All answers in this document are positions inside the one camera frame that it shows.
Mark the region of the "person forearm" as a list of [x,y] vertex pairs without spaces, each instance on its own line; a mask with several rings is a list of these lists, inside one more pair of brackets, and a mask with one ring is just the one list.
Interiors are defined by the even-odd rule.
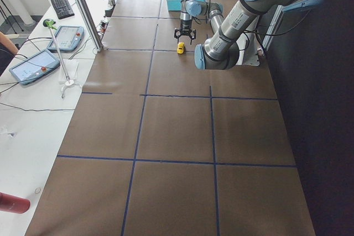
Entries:
[[2,32],[0,32],[0,41],[1,41],[1,44],[6,47],[6,49],[9,50],[9,52],[12,54],[12,55],[17,55],[18,53],[18,48],[16,47],[16,45],[5,35],[3,34]]

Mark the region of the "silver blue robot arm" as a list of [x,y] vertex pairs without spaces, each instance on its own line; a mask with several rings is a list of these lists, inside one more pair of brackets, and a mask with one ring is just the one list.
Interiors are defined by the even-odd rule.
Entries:
[[175,30],[175,38],[188,36],[195,39],[196,31],[192,20],[200,13],[209,15],[214,35],[194,51],[195,65],[200,70],[226,70],[235,66],[240,54],[237,40],[247,27],[275,4],[284,6],[296,0],[238,0],[226,17],[217,3],[197,0],[181,0],[180,27]]

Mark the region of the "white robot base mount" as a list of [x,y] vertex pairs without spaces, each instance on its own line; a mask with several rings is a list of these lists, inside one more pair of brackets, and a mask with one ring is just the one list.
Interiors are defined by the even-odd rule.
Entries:
[[240,49],[237,65],[259,66],[258,43],[254,34],[243,33],[237,40]]

